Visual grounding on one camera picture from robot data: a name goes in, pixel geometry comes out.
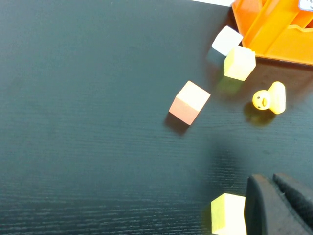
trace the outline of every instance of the yellow toy figure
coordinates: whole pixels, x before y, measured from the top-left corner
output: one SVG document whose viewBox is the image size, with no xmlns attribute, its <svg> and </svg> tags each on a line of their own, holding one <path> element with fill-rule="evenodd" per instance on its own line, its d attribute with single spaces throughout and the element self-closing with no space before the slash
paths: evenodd
<svg viewBox="0 0 313 235">
<path fill-rule="evenodd" d="M 270 109 L 275 114 L 281 114 L 286 109 L 286 88 L 281 82 L 274 82 L 268 91 L 255 93 L 252 102 L 259 110 Z"/>
</svg>

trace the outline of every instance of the wood grain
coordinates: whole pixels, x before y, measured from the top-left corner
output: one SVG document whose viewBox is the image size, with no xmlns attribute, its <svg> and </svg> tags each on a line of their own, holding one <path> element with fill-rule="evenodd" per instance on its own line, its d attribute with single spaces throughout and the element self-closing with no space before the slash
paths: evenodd
<svg viewBox="0 0 313 235">
<path fill-rule="evenodd" d="M 252 173 L 313 187 L 312 73 L 260 62 L 235 95 L 218 86 L 223 59 L 206 56 L 228 10 L 2 1 L 0 234 L 209 233 L 210 202 Z M 286 112 L 255 126 L 253 93 L 291 71 Z M 185 128 L 168 110 L 188 80 L 212 96 Z"/>
</svg>

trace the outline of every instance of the orange toy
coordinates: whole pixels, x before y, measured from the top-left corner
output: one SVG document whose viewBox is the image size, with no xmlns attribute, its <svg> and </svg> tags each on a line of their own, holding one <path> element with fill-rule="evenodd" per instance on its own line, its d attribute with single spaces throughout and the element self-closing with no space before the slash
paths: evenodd
<svg viewBox="0 0 313 235">
<path fill-rule="evenodd" d="M 258 57 L 313 65 L 313 12 L 299 0 L 235 0 L 243 46 Z"/>
</svg>

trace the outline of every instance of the cube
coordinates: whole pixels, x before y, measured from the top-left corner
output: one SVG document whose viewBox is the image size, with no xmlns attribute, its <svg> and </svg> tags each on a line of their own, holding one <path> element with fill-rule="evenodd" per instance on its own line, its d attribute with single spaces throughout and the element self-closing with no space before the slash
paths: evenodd
<svg viewBox="0 0 313 235">
<path fill-rule="evenodd" d="M 210 96 L 208 92 L 188 81 L 175 97 L 169 112 L 191 125 Z"/>
<path fill-rule="evenodd" d="M 255 52 L 241 46 L 234 47 L 224 62 L 224 76 L 245 81 L 255 68 Z"/>
<path fill-rule="evenodd" d="M 243 36 L 241 34 L 229 26 L 225 26 L 215 38 L 212 47 L 224 56 L 227 56 L 235 46 L 239 45 L 242 39 Z"/>
<path fill-rule="evenodd" d="M 212 201 L 212 233 L 217 235 L 246 235 L 245 201 L 245 197 L 228 193 L 224 193 Z"/>
</svg>

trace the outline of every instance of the table surface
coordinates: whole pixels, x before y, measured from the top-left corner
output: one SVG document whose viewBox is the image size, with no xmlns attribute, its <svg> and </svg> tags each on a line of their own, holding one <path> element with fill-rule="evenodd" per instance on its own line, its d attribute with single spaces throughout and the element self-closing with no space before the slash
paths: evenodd
<svg viewBox="0 0 313 235">
<path fill-rule="evenodd" d="M 188 0 L 0 2 L 0 234 L 209 234 L 210 202 L 250 174 L 313 188 L 311 67 L 210 49 L 230 8 Z M 191 80 L 211 98 L 168 115 Z M 287 109 L 257 112 L 273 81 Z"/>
</svg>

